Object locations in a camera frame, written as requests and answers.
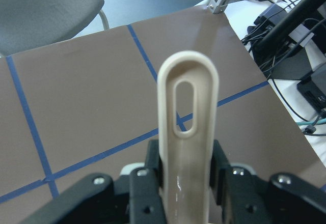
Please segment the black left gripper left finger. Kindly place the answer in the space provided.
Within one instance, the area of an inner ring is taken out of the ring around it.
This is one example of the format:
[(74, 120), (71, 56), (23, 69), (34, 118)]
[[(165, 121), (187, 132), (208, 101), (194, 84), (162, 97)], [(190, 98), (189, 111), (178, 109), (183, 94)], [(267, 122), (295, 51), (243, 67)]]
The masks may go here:
[(166, 214), (159, 189), (162, 187), (162, 162), (159, 143), (148, 143), (145, 165), (129, 175), (129, 222), (165, 223)]

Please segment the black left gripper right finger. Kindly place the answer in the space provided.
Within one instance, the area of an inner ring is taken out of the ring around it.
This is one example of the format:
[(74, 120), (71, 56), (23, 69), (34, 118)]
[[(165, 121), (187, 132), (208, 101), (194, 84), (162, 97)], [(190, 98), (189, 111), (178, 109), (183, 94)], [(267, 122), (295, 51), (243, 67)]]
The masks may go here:
[(272, 223), (256, 179), (247, 166), (231, 164), (218, 140), (213, 141), (209, 186), (222, 223)]

